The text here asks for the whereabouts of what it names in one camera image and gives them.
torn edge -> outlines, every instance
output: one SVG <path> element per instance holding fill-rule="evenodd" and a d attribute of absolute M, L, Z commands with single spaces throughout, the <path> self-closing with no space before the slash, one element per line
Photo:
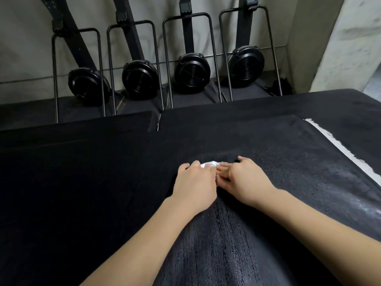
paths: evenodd
<path fill-rule="evenodd" d="M 353 153 L 351 153 L 340 141 L 335 139 L 333 135 L 321 128 L 312 119 L 305 119 L 308 123 L 312 124 L 318 131 L 320 131 L 339 151 L 341 151 L 347 158 L 349 158 L 355 165 L 357 165 L 364 173 L 366 173 L 372 180 L 374 180 L 381 187 L 381 176 L 374 172 L 374 170 L 364 160 L 358 159 Z"/>

black exercise machine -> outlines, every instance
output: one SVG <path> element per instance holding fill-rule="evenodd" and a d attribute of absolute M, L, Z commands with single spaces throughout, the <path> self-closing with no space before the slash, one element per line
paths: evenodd
<path fill-rule="evenodd" d="M 163 38 L 164 38 L 164 52 L 165 52 L 165 63 L 168 75 L 168 90 L 171 99 L 171 106 L 173 108 L 173 95 L 172 86 L 170 81 L 170 71 L 169 71 L 169 60 L 168 60 L 168 46 L 166 40 L 165 23 L 171 20 L 181 19 L 183 22 L 183 33 L 184 33 L 184 43 L 186 54 L 179 57 L 178 63 L 175 69 L 175 82 L 176 89 L 182 93 L 193 94 L 198 93 L 210 82 L 210 66 L 201 53 L 194 52 L 193 43 L 193 28 L 192 28 L 192 18 L 198 16 L 206 16 L 209 19 L 210 36 L 212 38 L 212 49 L 213 57 L 216 68 L 216 78 L 218 86 L 219 100 L 222 102 L 221 97 L 221 86 L 219 82 L 218 66 L 216 59 L 216 46 L 213 34 L 212 19 L 208 13 L 192 13 L 191 0 L 180 0 L 180 15 L 166 18 L 163 21 Z"/>
<path fill-rule="evenodd" d="M 64 38 L 79 68 L 69 73 L 71 92 L 86 105 L 102 104 L 103 116 L 106 116 L 105 102 L 110 96 L 110 85 L 103 76 L 101 36 L 95 28 L 78 29 L 69 11 L 66 0 L 41 0 L 53 17 L 54 35 L 51 39 L 53 59 L 54 96 L 56 100 L 56 123 L 60 122 L 58 108 L 56 38 Z M 94 31 L 98 39 L 99 70 L 81 36 L 82 32 Z"/>
<path fill-rule="evenodd" d="M 164 110 L 155 25 L 150 20 L 135 22 L 129 0 L 113 1 L 116 8 L 115 14 L 117 24 L 111 25 L 107 29 L 107 47 L 109 51 L 111 94 L 114 100 L 114 114 L 117 114 L 117 110 L 115 104 L 115 85 L 110 42 L 110 31 L 114 28 L 122 28 L 133 60 L 124 65 L 122 73 L 123 85 L 126 88 L 129 97 L 133 100 L 148 100 L 157 96 L 157 90 L 159 89 L 162 100 L 162 109 Z M 157 69 L 149 61 L 144 59 L 138 32 L 136 30 L 136 25 L 146 23 L 149 23 L 152 26 Z"/>
<path fill-rule="evenodd" d="M 219 14 L 222 49 L 225 57 L 227 82 L 231 100 L 233 100 L 232 87 L 246 87 L 257 80 L 263 72 L 263 54 L 259 51 L 258 47 L 249 45 L 253 12 L 257 9 L 263 9 L 266 12 L 272 56 L 274 58 L 274 66 L 279 85 L 279 93 L 280 95 L 283 95 L 279 78 L 277 58 L 272 40 L 269 11 L 265 6 L 258 5 L 258 0 L 239 0 L 239 7 L 222 10 Z M 238 11 L 236 48 L 233 50 L 233 53 L 228 60 L 223 38 L 224 33 L 222 28 L 222 15 L 235 11 Z"/>

person's right hand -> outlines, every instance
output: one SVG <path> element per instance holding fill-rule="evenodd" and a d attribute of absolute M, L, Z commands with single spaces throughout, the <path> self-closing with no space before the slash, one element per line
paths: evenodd
<path fill-rule="evenodd" d="M 257 208 L 267 195 L 278 189 L 250 158 L 239 156 L 238 160 L 239 163 L 222 162 L 217 166 L 217 185 L 240 202 Z"/>

forearm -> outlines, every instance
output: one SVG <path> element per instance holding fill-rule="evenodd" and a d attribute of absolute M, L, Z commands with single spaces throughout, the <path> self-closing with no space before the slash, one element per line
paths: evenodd
<path fill-rule="evenodd" d="M 381 281 L 380 242 L 283 190 L 271 192 L 257 207 L 293 234 L 344 285 L 376 285 Z"/>
<path fill-rule="evenodd" d="M 152 285 L 173 243 L 192 218 L 184 205 L 167 198 L 151 219 L 82 285 Z"/>

hand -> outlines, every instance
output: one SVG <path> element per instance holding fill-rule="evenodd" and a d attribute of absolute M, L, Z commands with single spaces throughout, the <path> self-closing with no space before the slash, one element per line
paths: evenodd
<path fill-rule="evenodd" d="M 202 168 L 198 160 L 179 167 L 172 198 L 184 203 L 193 216 L 206 210 L 217 198 L 216 167 Z"/>
<path fill-rule="evenodd" d="M 276 189 L 263 170 L 250 158 L 238 157 L 239 163 L 222 162 L 217 166 L 217 185 L 240 202 L 258 208 Z"/>

